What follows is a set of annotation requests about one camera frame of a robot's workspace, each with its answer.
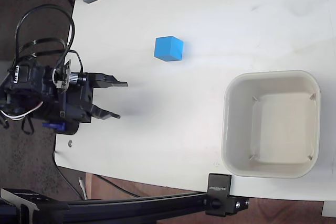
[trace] white table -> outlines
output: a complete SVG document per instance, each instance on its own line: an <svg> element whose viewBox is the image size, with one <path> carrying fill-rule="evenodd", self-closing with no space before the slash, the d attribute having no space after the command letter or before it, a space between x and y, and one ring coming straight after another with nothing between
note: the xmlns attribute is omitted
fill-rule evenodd
<svg viewBox="0 0 336 224"><path fill-rule="evenodd" d="M121 119L93 119L73 136L58 135L59 166L207 191L208 173L230 173L221 142L231 80L301 69L321 88L315 167L298 179L235 176L230 193L336 200L336 0L78 0L73 17L72 48L85 71L112 74L129 87L94 91L94 104ZM182 61L153 57L155 38L169 35L185 42Z"/></svg>

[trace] black cable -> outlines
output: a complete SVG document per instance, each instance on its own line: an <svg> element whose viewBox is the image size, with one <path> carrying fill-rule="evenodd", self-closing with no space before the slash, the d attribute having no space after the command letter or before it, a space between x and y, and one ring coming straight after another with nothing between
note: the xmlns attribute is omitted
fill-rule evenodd
<svg viewBox="0 0 336 224"><path fill-rule="evenodd" d="M69 44L65 48L65 50L62 53L61 57L58 59L56 65L54 67L54 71L56 71L57 67L64 61L65 56L67 55L67 53L70 50L70 47L71 47L71 45L72 45L72 43L74 41L74 38L75 38L75 23L74 23L74 21L72 19L72 16L66 10L64 10L63 8L61 8L58 5L40 5L40 6L37 6L37 7L33 8L33 9L31 9L30 11L28 11L22 17L22 19L20 20L20 22L16 26L16 30L15 30L15 56L14 56L14 60L13 60L13 64L12 64L12 72L15 71L16 64L17 64L18 59L19 59L19 31L20 31L21 25L22 25L23 21L30 14L32 14L33 12L35 12L37 10L41 10L41 9L55 9L55 10L58 10L58 11L62 12L63 14L65 14L67 16L68 20L70 21L71 36L70 36L70 39L69 39Z"/></svg>
<svg viewBox="0 0 336 224"><path fill-rule="evenodd" d="M74 188L74 186L69 182L69 180L67 180L67 178L63 175L63 173L60 171L60 169L58 168L56 161L55 161L55 152L56 152L56 138L55 138L55 142L54 142L54 152L52 155L52 161L56 167L56 170L58 171L59 175L61 175L61 177L65 180L65 182L71 187L72 190L74 190L74 192L77 194L77 196L81 199L84 200L83 196Z"/></svg>
<svg viewBox="0 0 336 224"><path fill-rule="evenodd" d="M137 194L134 194L134 193L131 193L130 191L127 191L127 190L125 190L125 189L123 189L123 188L117 186L115 183L113 183L113 182L111 182L111 181L105 179L104 177L102 177L102 176L100 176L100 175L97 175L97 174L94 174L94 175L97 176L98 178L104 180L106 183L110 184L111 186L114 186L116 189L118 189L118 190L120 190L120 191L122 191L122 192L124 192L124 193L126 193L126 194L128 194L128 195L131 195L131 196L133 196L133 197L135 197L135 198L141 198L141 196L139 196L139 195L137 195Z"/></svg>
<svg viewBox="0 0 336 224"><path fill-rule="evenodd" d="M23 46L21 46L19 48L19 53L23 52L24 50L26 50L27 48L37 45L37 44L41 44L41 43L48 43L48 42L58 42L61 43L63 46L63 49L65 49L66 44L64 42L64 40L59 39L59 38L43 38L43 39L36 39L36 40L32 40L30 42L25 43Z"/></svg>
<svg viewBox="0 0 336 224"><path fill-rule="evenodd" d="M37 57L40 57L40 56L61 54L63 52L64 52L64 50L51 50L51 51L33 52L30 55L21 56L19 58L19 62L23 61L23 60L31 60L31 59L34 59L34 58L37 58ZM82 64L82 61L79 57L79 54L75 50L72 50L72 49L70 49L69 52L72 52L72 53L77 55L77 58L78 58L78 61L79 61L79 64L80 64L80 73L83 73L83 64Z"/></svg>

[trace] wooden floor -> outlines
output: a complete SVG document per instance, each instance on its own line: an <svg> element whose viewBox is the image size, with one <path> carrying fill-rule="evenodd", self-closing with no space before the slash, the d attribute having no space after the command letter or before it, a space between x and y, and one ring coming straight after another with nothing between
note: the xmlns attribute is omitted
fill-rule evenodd
<svg viewBox="0 0 336 224"><path fill-rule="evenodd" d="M186 191L140 184L125 180L106 178L118 186L140 196L160 196L184 193ZM115 189L92 174L86 175L86 188L90 199L127 199L131 196ZM203 212L161 220L163 224L218 224L218 223L336 223L336 218L322 217L323 202L273 199L250 199L249 209L225 218L207 216Z"/></svg>

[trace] white wire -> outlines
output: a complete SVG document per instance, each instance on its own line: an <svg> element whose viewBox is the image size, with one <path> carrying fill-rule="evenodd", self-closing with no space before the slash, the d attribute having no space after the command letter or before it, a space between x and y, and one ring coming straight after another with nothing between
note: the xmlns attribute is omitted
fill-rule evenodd
<svg viewBox="0 0 336 224"><path fill-rule="evenodd" d="M53 80L54 85L57 86L57 83L56 83L56 81L55 81L55 72L56 72L56 69L54 69L54 70L52 71L51 79Z"/></svg>
<svg viewBox="0 0 336 224"><path fill-rule="evenodd" d="M2 110L0 110L0 112L2 113L2 115L4 115L7 118L10 118L14 121L18 121L23 119L26 115L32 113L33 111L37 110L39 107L41 107L43 104L43 102L40 102L35 108L33 108L32 110L27 111L26 113L23 113L22 115L7 115L5 112L3 112Z"/></svg>
<svg viewBox="0 0 336 224"><path fill-rule="evenodd" d="M13 120L13 121L20 121L20 120L22 120L23 118L25 118L25 117L23 116L23 117L21 117L21 118L10 118L10 119Z"/></svg>

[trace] blue component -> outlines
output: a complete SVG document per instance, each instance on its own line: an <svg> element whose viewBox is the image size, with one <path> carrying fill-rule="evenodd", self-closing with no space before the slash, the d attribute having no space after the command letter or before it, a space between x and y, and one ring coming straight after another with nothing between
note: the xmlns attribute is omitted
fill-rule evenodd
<svg viewBox="0 0 336 224"><path fill-rule="evenodd" d="M183 41L173 37L156 38L154 57L164 61L182 60Z"/></svg>
<svg viewBox="0 0 336 224"><path fill-rule="evenodd" d="M65 131L65 123L42 123L42 126L57 131Z"/></svg>

